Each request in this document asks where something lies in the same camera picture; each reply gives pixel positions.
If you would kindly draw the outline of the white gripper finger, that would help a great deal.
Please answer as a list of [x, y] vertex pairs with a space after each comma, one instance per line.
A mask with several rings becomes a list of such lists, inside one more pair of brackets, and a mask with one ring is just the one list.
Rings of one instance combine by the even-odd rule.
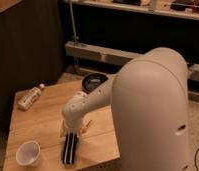
[[81, 138], [81, 137], [82, 137], [82, 132], [81, 132], [81, 130], [80, 130], [80, 131], [77, 131], [75, 134], [76, 134], [77, 138]]
[[61, 130], [61, 138], [64, 138], [67, 135], [66, 130]]

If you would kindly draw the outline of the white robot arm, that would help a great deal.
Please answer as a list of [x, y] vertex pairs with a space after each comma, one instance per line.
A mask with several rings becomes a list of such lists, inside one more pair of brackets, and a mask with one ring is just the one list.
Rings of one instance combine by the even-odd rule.
[[120, 171], [188, 171], [188, 68], [170, 48], [155, 48], [125, 64], [89, 94], [63, 107], [63, 127], [80, 133], [85, 114], [109, 105]]

